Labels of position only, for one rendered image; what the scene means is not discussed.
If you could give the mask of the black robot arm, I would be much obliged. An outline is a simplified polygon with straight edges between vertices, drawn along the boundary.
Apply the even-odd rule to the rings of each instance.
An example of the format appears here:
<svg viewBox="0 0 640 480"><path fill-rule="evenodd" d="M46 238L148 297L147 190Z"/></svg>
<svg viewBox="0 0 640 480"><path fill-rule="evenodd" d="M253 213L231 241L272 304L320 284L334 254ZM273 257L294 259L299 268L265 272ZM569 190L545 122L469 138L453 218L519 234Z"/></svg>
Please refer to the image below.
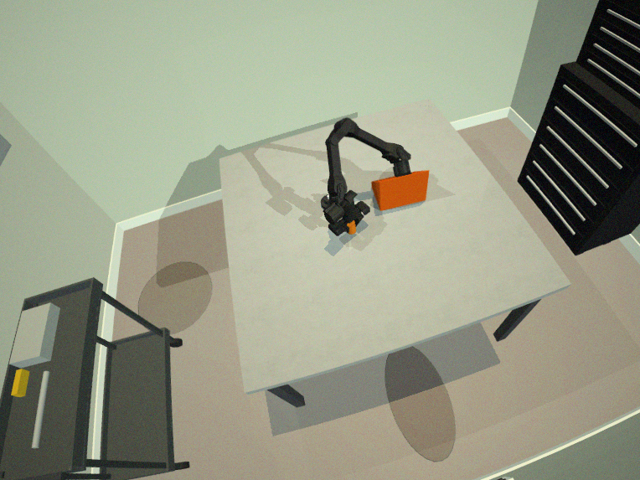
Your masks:
<svg viewBox="0 0 640 480"><path fill-rule="evenodd" d="M354 198L358 195L353 190L347 192L348 187L342 174L338 144L344 137L353 137L381 151L382 158L394 164L393 169L396 178L412 174L409 164L411 155L401 145L385 142L360 129L352 119L343 118L336 122L333 131L325 142L328 153L330 205L323 213L325 219L331 225L336 224L344 216L344 213L350 213L354 210Z"/></svg>

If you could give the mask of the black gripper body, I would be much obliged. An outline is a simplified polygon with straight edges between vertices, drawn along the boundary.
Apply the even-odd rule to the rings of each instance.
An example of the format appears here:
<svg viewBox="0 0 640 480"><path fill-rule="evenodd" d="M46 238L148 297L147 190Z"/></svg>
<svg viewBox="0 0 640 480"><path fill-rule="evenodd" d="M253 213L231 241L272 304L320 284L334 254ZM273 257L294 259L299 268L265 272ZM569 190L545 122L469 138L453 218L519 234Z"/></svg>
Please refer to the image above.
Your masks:
<svg viewBox="0 0 640 480"><path fill-rule="evenodd" d="M355 206L355 208L354 208L354 210L352 212L344 213L344 216L341 219L341 222L337 222L334 225L331 225L331 224L328 225L328 228L336 236L339 236L344 232L344 230L347 228L347 224L350 224L352 221L354 221L360 215L362 215L361 211L364 213L364 215L366 215L366 214L368 214L370 212L370 207L364 201L359 201L354 206Z"/></svg>

